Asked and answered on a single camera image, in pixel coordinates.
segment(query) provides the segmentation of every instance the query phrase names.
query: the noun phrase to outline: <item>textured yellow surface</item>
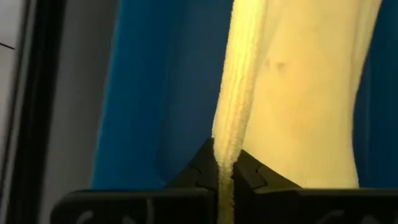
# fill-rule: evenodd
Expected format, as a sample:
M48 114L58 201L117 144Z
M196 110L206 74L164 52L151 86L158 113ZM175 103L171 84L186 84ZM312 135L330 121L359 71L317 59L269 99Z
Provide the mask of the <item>textured yellow surface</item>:
M235 0L213 124L219 223L239 150L302 187L357 187L353 105L381 0Z

